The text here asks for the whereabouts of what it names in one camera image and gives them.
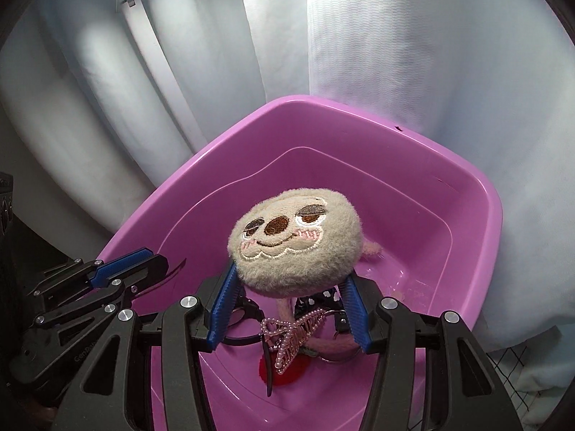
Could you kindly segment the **pearl hair claw clip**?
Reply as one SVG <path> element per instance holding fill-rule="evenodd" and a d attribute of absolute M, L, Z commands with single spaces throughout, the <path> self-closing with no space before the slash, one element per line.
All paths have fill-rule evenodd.
<path fill-rule="evenodd" d="M 269 349 L 276 353 L 274 368 L 279 375 L 286 372 L 301 346 L 323 326 L 325 318 L 323 309 L 315 309 L 294 321 L 277 318 L 261 321 L 260 332 Z"/>

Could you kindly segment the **pink strawberry plush headband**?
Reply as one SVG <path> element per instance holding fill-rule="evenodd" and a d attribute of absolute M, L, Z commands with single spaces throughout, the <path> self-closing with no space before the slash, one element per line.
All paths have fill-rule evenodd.
<path fill-rule="evenodd" d="M 296 300 L 280 299 L 277 302 L 278 315 L 275 317 L 282 320 L 294 321 L 293 309 Z M 274 363 L 276 353 L 271 351 L 263 342 L 263 354 L 259 361 L 259 376 L 266 384 L 267 391 L 271 392 L 276 386 L 294 383 L 303 376 L 314 359 L 320 359 L 328 363 L 340 363 L 356 355 L 360 346 L 354 341 L 352 334 L 338 335 L 334 329 L 334 318 L 331 311 L 326 311 L 323 326 L 316 330 L 311 339 L 301 346 L 299 353 L 282 375 L 279 375 Z"/>

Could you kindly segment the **beige sloth plush toy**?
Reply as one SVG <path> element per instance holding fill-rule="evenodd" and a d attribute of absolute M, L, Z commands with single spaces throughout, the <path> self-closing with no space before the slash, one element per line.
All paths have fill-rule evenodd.
<path fill-rule="evenodd" d="M 360 259 L 382 253 L 364 236 L 346 196 L 310 188 L 287 190 L 253 206 L 232 229 L 227 250 L 241 282 L 274 299 L 330 289 Z"/>

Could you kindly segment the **dark snap hair clip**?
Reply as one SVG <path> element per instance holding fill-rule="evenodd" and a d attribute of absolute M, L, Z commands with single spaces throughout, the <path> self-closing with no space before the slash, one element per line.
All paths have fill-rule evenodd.
<path fill-rule="evenodd" d="M 142 291 L 139 291 L 135 296 L 137 298 L 140 298 L 143 295 L 146 295 L 146 294 L 148 294 L 154 290 L 159 289 L 160 287 L 163 287 L 167 283 L 170 283 L 174 279 L 174 277 L 178 275 L 178 273 L 181 271 L 181 269 L 183 269 L 186 266 L 186 263 L 187 263 L 187 259 L 184 258 L 177 266 L 175 266 L 172 270 L 170 270 L 161 281 L 159 281 L 158 283 L 156 283 L 156 284 L 154 284 L 154 285 L 152 285 L 152 286 L 150 286 L 150 287 L 148 287 Z"/>

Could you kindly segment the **pink plastic storage bin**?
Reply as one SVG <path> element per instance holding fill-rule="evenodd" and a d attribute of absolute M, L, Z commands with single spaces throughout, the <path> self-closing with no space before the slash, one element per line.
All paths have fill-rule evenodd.
<path fill-rule="evenodd" d="M 311 96 L 256 110 L 181 166 L 102 251 L 169 276 L 137 313 L 163 430 L 519 427 L 472 329 L 502 205 L 475 166 Z"/>

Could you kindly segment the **white checked bed sheet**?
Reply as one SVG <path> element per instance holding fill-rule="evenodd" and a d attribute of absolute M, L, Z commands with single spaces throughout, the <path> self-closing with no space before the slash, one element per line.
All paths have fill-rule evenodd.
<path fill-rule="evenodd" d="M 488 354 L 524 430 L 540 430 L 574 379 L 574 349 L 523 343 Z"/>

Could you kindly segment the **white curtain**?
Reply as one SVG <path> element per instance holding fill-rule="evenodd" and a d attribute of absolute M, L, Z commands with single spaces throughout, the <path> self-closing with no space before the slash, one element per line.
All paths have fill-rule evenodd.
<path fill-rule="evenodd" d="M 60 245 L 106 232 L 267 101 L 309 93 L 394 120 L 482 169 L 505 227 L 477 335 L 574 351 L 574 45 L 545 0 L 141 0 L 187 104 L 152 80 L 117 0 L 31 0 L 1 51 L 1 117 L 62 200 Z"/>

